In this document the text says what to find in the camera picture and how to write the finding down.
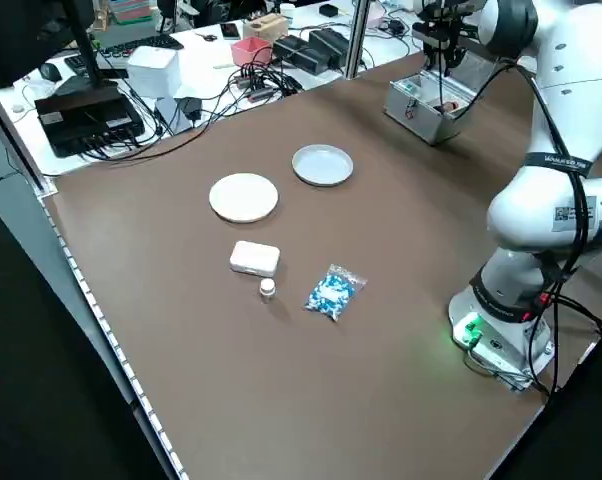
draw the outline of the plastic bag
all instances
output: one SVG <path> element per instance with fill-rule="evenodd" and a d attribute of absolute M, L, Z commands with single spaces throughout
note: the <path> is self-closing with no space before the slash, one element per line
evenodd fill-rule
<path fill-rule="evenodd" d="M 305 308 L 321 312 L 336 322 L 354 294 L 366 283 L 365 278 L 339 265 L 330 265 L 325 278 L 310 292 Z"/>

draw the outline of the white paper plate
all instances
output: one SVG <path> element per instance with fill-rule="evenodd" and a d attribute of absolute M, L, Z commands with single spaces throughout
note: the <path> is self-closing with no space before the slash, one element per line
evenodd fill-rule
<path fill-rule="evenodd" d="M 343 150 L 331 145 L 308 145 L 292 157 L 295 173 L 310 185 L 330 187 L 345 182 L 354 164 Z"/>
<path fill-rule="evenodd" d="M 261 220 L 274 210 L 279 193 L 270 180 L 254 173 L 235 173 L 210 189 L 210 206 L 234 223 Z"/>

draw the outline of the small bottle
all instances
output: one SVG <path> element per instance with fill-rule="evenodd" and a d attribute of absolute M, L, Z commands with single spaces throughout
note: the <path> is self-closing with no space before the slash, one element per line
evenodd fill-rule
<path fill-rule="evenodd" d="M 268 303 L 270 300 L 274 298 L 274 294 L 277 291 L 277 287 L 274 284 L 274 280 L 271 278 L 264 278 L 261 280 L 261 285 L 259 286 L 259 293 L 261 294 L 261 299 Z"/>

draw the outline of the white box on desk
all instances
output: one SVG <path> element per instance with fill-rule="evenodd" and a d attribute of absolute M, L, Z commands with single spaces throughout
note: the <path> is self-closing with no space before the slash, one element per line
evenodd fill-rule
<path fill-rule="evenodd" d="M 166 48 L 137 47 L 128 59 L 128 76 L 142 97 L 174 97 L 181 86 L 179 55 Z"/>

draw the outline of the metal case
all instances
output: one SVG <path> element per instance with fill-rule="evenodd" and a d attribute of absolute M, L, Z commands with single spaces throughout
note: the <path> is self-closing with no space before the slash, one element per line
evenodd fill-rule
<path fill-rule="evenodd" d="M 459 121 L 455 118 L 467 108 L 493 68 L 491 62 L 468 52 L 452 75 L 443 78 L 442 92 L 436 66 L 390 82 L 384 111 L 428 144 L 436 145 L 459 134 L 469 115 Z M 435 108 L 442 103 L 441 94 L 444 104 L 457 104 L 454 110 L 442 114 Z"/>

